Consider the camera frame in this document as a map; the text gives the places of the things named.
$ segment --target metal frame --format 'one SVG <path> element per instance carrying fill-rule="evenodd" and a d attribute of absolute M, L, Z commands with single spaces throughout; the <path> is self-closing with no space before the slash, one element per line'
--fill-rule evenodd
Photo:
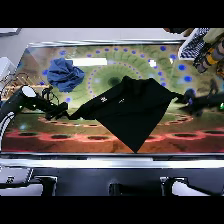
<path fill-rule="evenodd" d="M 183 44 L 185 40 L 83 40 L 30 43 L 27 47 L 67 47 L 85 45 L 132 45 L 132 44 Z M 0 153 L 0 166 L 9 167 L 53 167 L 53 168 L 221 168 L 224 153 L 190 154 L 112 154 L 112 153 Z M 168 161 L 174 157 L 185 161 Z"/>

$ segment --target green light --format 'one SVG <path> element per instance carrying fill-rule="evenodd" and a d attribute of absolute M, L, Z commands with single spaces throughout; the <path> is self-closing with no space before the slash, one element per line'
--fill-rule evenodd
<path fill-rule="evenodd" d="M 224 109 L 224 103 L 221 103 L 219 108 L 220 108 L 220 110 L 223 110 Z"/>

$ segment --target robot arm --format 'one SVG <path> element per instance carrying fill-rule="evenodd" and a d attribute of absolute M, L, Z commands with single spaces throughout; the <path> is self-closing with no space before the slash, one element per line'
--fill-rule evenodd
<path fill-rule="evenodd" d="M 56 105 L 45 99 L 44 94 L 40 96 L 30 86 L 20 87 L 1 107 L 0 109 L 0 151 L 4 132 L 10 121 L 20 113 L 24 108 L 30 110 L 41 110 L 45 112 L 47 120 L 53 117 L 67 116 L 68 104 L 66 102 Z"/>

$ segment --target striped cloth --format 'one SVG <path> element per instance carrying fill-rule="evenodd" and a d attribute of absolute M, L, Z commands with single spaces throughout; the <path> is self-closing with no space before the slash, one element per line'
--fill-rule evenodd
<path fill-rule="evenodd" d="M 205 45 L 203 37 L 207 34 L 209 29 L 210 28 L 198 28 L 192 40 L 182 50 L 180 58 L 196 58 L 199 55 L 200 50 Z"/>
<path fill-rule="evenodd" d="M 217 41 L 197 64 L 198 72 L 205 72 L 210 66 L 224 59 L 224 37 Z"/>

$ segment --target blue cloth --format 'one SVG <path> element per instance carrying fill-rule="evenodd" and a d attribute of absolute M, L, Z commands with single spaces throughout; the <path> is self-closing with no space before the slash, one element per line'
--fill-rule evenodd
<path fill-rule="evenodd" d="M 71 92 L 82 83 L 84 76 L 85 73 L 81 69 L 73 66 L 72 60 L 59 58 L 52 61 L 48 69 L 47 80 L 60 92 Z"/>

